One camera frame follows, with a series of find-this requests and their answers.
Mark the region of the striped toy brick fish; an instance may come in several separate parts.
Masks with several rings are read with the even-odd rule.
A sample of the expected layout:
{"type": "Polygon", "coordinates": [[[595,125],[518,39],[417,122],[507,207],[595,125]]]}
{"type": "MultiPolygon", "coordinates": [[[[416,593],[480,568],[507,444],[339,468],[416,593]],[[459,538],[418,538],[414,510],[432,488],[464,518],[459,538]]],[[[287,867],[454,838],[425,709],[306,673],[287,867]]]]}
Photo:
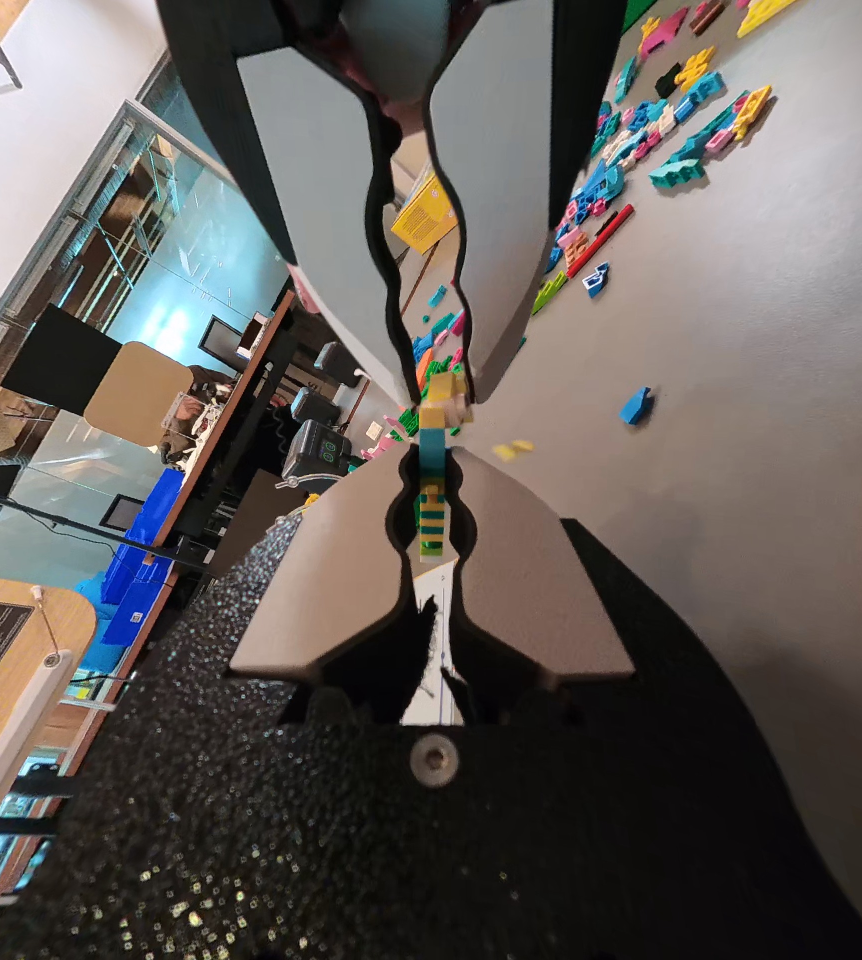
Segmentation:
{"type": "Polygon", "coordinates": [[[419,418],[418,556],[423,563],[442,557],[446,532],[445,419],[441,411],[419,418]]]}

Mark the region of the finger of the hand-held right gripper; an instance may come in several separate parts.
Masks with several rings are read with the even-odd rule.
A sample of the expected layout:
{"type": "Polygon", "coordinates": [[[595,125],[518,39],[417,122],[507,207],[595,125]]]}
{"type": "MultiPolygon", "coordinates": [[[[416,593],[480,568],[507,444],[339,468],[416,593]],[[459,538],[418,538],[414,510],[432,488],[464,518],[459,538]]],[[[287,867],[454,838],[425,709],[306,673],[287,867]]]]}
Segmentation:
{"type": "Polygon", "coordinates": [[[295,275],[370,379],[399,405],[417,404],[400,274],[383,224],[392,180],[376,103],[294,47],[243,56],[237,68],[295,275]]]}
{"type": "Polygon", "coordinates": [[[519,349],[552,243],[554,13],[549,1],[485,6],[427,90],[432,161],[461,229],[454,279],[475,402],[519,349]]]}

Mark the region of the instruction booklet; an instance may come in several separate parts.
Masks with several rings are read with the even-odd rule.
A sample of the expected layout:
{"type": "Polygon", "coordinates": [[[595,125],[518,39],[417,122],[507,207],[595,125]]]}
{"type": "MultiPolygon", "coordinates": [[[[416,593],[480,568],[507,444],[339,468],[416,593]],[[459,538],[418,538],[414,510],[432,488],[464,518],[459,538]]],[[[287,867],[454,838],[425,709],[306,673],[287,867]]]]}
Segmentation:
{"type": "Polygon", "coordinates": [[[462,726],[463,716],[441,670],[460,679],[450,643],[450,614],[456,562],[451,560],[421,573],[413,580],[420,607],[434,601],[436,619],[420,686],[401,720],[405,727],[462,726]]]}

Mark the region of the heap of mixed colourful bricks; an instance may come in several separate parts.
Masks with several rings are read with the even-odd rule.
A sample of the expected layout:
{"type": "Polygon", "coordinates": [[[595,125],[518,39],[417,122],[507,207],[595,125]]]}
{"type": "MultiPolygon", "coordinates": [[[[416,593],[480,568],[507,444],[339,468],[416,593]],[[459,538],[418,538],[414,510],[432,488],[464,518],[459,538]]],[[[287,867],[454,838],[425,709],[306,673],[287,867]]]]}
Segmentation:
{"type": "MultiPolygon", "coordinates": [[[[725,10],[725,2],[685,2],[666,17],[650,15],[643,22],[636,51],[622,63],[614,78],[613,97],[606,99],[599,111],[590,154],[598,163],[570,198],[557,227],[545,274],[555,268],[566,270],[569,262],[596,234],[586,233],[582,224],[590,217],[604,216],[623,192],[628,172],[685,126],[704,102],[725,89],[721,73],[712,69],[716,47],[709,46],[662,74],[655,82],[653,99],[622,106],[649,58],[673,43],[683,28],[695,38],[702,36],[725,10]]],[[[766,85],[736,94],[649,173],[652,186],[671,191],[702,178],[702,161],[745,139],[771,93],[772,88],[766,85]]],[[[617,211],[602,222],[598,231],[617,211]]]]}

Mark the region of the white box device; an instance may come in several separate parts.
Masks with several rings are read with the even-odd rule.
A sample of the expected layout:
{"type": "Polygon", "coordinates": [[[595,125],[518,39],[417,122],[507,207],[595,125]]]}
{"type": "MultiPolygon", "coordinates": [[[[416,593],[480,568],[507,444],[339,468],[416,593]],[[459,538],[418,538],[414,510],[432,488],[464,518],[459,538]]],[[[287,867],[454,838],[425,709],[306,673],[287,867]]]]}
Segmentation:
{"type": "Polygon", "coordinates": [[[267,326],[269,324],[269,318],[260,312],[255,312],[250,320],[250,322],[245,327],[240,341],[236,347],[236,354],[250,361],[254,355],[257,345],[262,341],[267,326]]]}

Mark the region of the yellow toy brick box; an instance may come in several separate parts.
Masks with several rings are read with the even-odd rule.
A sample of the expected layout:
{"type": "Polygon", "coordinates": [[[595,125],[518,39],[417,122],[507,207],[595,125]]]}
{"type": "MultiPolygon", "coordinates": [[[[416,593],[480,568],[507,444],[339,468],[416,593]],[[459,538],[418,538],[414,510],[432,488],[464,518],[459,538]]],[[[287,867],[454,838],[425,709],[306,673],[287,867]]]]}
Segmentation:
{"type": "Polygon", "coordinates": [[[423,256],[458,224],[456,210],[433,167],[428,166],[415,182],[390,230],[423,256]]]}

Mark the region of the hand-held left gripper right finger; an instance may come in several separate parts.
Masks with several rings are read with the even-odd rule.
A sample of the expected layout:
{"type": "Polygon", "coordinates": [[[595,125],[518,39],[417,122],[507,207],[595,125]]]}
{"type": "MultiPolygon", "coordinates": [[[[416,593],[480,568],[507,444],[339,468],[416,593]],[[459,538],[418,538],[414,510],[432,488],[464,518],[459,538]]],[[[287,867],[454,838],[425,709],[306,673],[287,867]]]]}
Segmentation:
{"type": "Polygon", "coordinates": [[[451,463],[455,612],[551,685],[632,676],[632,660],[557,513],[465,448],[451,450],[451,463]]]}

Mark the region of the large black power station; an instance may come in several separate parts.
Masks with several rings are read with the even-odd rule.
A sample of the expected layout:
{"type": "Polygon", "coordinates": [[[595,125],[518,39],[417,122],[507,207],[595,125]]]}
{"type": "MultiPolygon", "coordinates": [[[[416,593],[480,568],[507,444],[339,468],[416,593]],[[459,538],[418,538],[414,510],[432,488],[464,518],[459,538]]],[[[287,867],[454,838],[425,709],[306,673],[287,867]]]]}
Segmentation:
{"type": "Polygon", "coordinates": [[[281,471],[283,484],[323,495],[350,472],[351,444],[340,432],[307,419],[293,438],[281,471]]]}

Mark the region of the red long brick bar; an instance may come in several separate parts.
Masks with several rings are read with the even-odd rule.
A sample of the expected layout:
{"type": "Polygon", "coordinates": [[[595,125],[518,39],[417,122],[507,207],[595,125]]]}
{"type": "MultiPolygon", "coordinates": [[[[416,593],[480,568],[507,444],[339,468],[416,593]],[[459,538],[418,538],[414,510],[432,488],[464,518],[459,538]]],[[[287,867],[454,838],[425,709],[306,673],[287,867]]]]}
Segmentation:
{"type": "Polygon", "coordinates": [[[620,229],[620,227],[629,220],[634,214],[633,204],[626,204],[617,211],[606,224],[595,234],[594,238],[583,246],[578,255],[569,262],[566,267],[566,276],[569,280],[574,279],[578,273],[585,267],[590,259],[599,251],[605,243],[620,229]]]}

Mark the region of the black panel screen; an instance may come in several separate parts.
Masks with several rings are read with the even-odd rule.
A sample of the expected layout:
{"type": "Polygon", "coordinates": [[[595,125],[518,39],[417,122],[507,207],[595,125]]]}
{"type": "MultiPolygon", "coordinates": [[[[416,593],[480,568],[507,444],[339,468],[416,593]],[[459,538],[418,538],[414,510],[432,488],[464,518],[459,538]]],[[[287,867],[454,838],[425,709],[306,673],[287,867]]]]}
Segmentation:
{"type": "Polygon", "coordinates": [[[62,308],[40,314],[2,388],[83,416],[123,345],[62,308]]]}

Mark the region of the brown cardboard box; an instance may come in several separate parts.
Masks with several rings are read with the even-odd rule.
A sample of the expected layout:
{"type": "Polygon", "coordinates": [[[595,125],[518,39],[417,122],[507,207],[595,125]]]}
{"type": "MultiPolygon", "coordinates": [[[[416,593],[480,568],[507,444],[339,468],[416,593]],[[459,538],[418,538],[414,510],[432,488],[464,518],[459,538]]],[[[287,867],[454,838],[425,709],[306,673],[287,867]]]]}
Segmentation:
{"type": "Polygon", "coordinates": [[[256,471],[234,516],[222,523],[224,532],[208,561],[212,576],[220,578],[229,572],[280,518],[304,505],[308,492],[300,486],[279,487],[281,482],[276,474],[256,471]]]}

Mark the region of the lime green leaf bricks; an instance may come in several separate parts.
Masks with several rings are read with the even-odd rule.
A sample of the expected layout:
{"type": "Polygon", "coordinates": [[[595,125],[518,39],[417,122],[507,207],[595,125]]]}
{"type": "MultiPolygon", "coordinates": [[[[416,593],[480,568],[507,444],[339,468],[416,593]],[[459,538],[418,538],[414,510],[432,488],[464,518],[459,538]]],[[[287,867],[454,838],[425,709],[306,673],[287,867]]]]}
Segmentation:
{"type": "Polygon", "coordinates": [[[531,310],[531,316],[535,316],[543,309],[560,292],[568,280],[566,270],[559,270],[554,277],[545,281],[537,292],[531,310]]]}

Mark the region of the blue plastic crates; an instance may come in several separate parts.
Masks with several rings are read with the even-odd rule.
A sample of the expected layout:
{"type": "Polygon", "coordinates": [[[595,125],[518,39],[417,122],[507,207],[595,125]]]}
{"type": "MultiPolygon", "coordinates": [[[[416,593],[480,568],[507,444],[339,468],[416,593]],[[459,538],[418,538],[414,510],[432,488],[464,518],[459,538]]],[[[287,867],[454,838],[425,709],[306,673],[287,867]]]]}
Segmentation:
{"type": "MultiPolygon", "coordinates": [[[[144,506],[126,531],[139,544],[152,544],[172,509],[183,483],[183,473],[163,471],[144,506]]],[[[79,582],[75,591],[94,608],[97,631],[79,669],[110,675],[125,649],[137,639],[173,568],[173,562],[120,545],[107,570],[79,582]]]]}

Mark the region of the brown top desk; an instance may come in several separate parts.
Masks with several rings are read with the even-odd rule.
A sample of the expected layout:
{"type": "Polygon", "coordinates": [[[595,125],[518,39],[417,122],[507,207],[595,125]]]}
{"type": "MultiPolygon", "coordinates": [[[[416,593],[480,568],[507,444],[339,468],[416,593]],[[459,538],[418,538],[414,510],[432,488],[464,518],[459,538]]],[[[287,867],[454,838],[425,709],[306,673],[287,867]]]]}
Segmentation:
{"type": "Polygon", "coordinates": [[[256,352],[237,381],[213,429],[197,450],[197,460],[150,545],[140,544],[145,565],[157,556],[188,569],[204,570],[187,544],[204,532],[232,476],[252,445],[260,421],[297,347],[293,333],[293,288],[287,288],[256,342],[256,352]]]}

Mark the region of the dark framed monitor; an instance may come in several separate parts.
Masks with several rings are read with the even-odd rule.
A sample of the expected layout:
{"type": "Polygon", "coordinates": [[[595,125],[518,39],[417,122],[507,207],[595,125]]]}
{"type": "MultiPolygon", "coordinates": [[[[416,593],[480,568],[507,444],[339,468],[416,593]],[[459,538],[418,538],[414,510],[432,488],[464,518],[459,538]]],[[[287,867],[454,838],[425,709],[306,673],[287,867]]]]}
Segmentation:
{"type": "Polygon", "coordinates": [[[198,348],[224,366],[239,372],[246,366],[245,358],[238,353],[241,338],[241,331],[220,317],[212,316],[198,342],[198,348]]]}

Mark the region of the tan rounded chair back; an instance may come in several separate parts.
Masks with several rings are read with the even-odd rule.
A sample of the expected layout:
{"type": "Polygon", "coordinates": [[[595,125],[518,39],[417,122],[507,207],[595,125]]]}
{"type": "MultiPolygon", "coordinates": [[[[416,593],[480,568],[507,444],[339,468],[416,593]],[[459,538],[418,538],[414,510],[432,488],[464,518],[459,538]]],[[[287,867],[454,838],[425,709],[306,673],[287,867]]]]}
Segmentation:
{"type": "Polygon", "coordinates": [[[188,366],[142,342],[126,342],[82,417],[89,426],[138,447],[158,445],[164,422],[194,375],[188,366]]]}

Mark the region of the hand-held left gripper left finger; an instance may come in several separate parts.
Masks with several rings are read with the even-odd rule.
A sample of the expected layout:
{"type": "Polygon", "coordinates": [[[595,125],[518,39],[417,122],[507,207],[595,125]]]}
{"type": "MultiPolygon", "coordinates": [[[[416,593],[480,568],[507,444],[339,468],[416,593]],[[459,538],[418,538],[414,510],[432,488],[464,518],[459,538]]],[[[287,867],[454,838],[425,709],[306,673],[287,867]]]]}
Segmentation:
{"type": "Polygon", "coordinates": [[[315,682],[413,601],[419,452],[392,449],[338,480],[302,515],[230,660],[248,678],[315,682]]]}

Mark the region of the yellow tan brick fish head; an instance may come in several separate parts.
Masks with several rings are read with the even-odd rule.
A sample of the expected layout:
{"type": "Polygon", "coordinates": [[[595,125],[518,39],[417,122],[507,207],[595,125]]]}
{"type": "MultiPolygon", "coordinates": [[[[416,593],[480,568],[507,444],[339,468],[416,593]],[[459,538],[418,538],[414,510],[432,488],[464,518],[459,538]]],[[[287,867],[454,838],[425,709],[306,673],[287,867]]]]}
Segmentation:
{"type": "Polygon", "coordinates": [[[467,379],[462,369],[435,373],[418,411],[419,429],[460,429],[474,419],[467,379]]]}

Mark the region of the scattered blue pink toy bricks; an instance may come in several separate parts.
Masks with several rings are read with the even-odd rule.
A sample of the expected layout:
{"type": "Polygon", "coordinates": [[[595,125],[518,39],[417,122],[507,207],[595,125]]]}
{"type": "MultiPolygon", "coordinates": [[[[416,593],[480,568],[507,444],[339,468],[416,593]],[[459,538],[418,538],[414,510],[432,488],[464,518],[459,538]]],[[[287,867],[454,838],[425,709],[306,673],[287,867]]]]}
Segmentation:
{"type": "Polygon", "coordinates": [[[454,334],[461,325],[464,308],[452,285],[437,284],[416,302],[416,310],[411,334],[415,364],[454,334]]]}

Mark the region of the grey desk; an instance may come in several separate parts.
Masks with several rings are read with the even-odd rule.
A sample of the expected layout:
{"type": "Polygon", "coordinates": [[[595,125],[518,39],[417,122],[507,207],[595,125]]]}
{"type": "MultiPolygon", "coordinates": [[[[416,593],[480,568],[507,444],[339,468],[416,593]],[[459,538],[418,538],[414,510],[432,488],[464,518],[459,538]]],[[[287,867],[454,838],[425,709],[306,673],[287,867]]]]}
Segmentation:
{"type": "Polygon", "coordinates": [[[555,304],[488,426],[681,672],[462,734],[443,790],[396,774],[336,867],[398,901],[333,897],[328,954],[862,958],[862,2],[712,32],[760,125],[703,186],[636,178],[601,301],[555,304]]]}

